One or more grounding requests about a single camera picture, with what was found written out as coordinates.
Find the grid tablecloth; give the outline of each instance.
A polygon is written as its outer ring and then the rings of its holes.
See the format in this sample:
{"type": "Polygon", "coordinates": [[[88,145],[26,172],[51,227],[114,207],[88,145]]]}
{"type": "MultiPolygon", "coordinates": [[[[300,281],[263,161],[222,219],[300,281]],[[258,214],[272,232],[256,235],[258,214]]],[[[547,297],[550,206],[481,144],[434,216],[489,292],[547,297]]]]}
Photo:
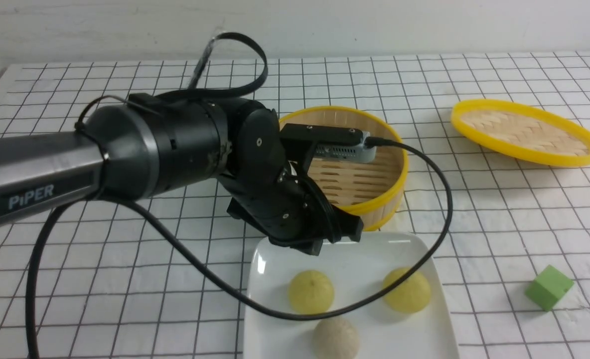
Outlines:
{"type": "MultiPolygon", "coordinates": [[[[15,79],[0,98],[0,137],[71,130],[97,96],[177,89],[194,64],[12,66],[15,79]]],[[[201,86],[240,86],[260,70],[256,60],[211,61],[201,86]]],[[[590,166],[517,161],[471,143],[449,122],[457,102],[496,98],[590,130],[590,51],[279,59],[269,70],[250,97],[280,115],[329,104],[371,112],[444,170],[456,208],[435,262],[462,358],[590,358],[590,166]],[[523,291],[548,264],[576,284],[545,314],[523,291]]],[[[404,204],[383,229],[432,243],[443,223],[442,189],[411,156],[404,204]]],[[[245,289],[260,234],[225,213],[229,198],[209,180],[141,203],[211,270],[245,289]]],[[[0,228],[0,359],[26,356],[24,269],[45,218],[0,228]]],[[[44,358],[241,357],[243,307],[123,207],[90,202],[69,209],[42,268],[37,322],[44,358]]]]}

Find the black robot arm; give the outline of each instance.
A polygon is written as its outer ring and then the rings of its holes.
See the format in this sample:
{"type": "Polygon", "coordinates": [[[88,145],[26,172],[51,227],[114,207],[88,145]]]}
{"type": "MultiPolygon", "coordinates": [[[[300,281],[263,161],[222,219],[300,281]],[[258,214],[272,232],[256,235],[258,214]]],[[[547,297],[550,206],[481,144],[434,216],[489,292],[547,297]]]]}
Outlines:
{"type": "Polygon", "coordinates": [[[0,225],[76,200],[136,200],[217,178],[233,196],[229,213],[276,245],[317,255],[324,238],[358,240],[361,220],[320,211],[286,154],[277,115],[259,102],[133,94],[74,132],[0,139],[0,225]],[[339,218],[333,230],[329,216],[339,218]]]}

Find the white plate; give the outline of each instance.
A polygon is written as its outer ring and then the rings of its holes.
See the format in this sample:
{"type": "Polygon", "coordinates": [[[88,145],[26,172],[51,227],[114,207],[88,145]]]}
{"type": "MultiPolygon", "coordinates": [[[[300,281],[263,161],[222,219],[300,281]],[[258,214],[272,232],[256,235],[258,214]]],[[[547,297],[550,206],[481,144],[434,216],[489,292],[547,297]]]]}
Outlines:
{"type": "MultiPolygon", "coordinates": [[[[391,270],[413,266],[426,251],[421,239],[404,233],[364,232],[360,243],[325,243],[318,257],[274,246],[265,238],[253,257],[248,293],[267,307],[293,312],[288,303],[289,282],[300,271],[315,269],[333,282],[335,300],[331,309],[338,309],[375,293],[391,270]]],[[[459,358],[437,269],[429,260],[420,271],[432,289],[430,304],[423,311],[404,316],[377,300],[345,315],[359,332],[359,359],[459,358]]],[[[312,359],[315,325],[317,321],[277,320],[247,307],[244,357],[312,359]]]]}

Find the yellow steamer rim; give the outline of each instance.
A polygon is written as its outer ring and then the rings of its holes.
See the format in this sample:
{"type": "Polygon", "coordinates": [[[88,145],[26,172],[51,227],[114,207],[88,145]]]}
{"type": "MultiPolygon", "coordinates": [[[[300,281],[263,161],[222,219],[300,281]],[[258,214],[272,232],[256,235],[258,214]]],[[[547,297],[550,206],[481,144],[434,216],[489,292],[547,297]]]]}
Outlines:
{"type": "Polygon", "coordinates": [[[548,166],[590,165],[590,132],[547,111],[468,100],[453,107],[451,122],[471,141],[507,156],[548,166]]]}
{"type": "MultiPolygon", "coordinates": [[[[281,118],[280,129],[287,123],[359,129],[371,136],[402,141],[388,123],[349,107],[303,109],[281,118]]],[[[375,161],[370,164],[313,159],[308,175],[329,202],[360,216],[364,230],[377,230],[395,215],[402,202],[408,154],[400,148],[377,148],[375,161]]]]}

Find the green cube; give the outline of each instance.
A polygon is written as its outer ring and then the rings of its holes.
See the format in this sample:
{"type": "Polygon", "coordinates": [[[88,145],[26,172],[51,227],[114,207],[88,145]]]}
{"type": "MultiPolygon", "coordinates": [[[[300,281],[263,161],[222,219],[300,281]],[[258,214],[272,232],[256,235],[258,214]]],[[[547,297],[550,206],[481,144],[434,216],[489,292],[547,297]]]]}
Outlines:
{"type": "Polygon", "coordinates": [[[559,272],[557,268],[547,266],[532,280],[528,289],[525,289],[525,296],[548,312],[566,295],[573,285],[574,282],[559,272]]]}

